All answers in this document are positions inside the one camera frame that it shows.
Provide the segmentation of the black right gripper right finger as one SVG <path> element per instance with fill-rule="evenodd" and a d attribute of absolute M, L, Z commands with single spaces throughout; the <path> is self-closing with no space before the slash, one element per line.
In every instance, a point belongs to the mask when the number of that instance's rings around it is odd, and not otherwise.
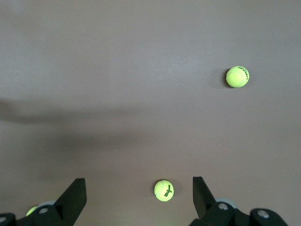
<path fill-rule="evenodd" d="M 214 198 L 202 177 L 193 177 L 192 182 L 198 218 L 189 226 L 288 226 L 272 210 L 255 208 L 245 214 L 231 200 Z"/>

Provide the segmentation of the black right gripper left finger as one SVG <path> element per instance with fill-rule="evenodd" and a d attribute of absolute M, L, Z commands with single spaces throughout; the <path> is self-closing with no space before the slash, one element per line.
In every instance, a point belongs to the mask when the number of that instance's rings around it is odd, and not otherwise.
<path fill-rule="evenodd" d="M 56 201 L 39 204 L 21 219 L 0 213 L 0 226 L 74 226 L 86 203 L 86 181 L 77 178 Z"/>

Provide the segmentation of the brown table cover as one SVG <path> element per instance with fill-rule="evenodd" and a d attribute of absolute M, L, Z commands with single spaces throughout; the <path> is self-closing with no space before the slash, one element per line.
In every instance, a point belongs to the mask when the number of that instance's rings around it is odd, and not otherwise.
<path fill-rule="evenodd" d="M 85 178 L 75 226 L 188 226 L 198 176 L 301 226 L 301 0 L 0 0 L 0 213 Z"/>

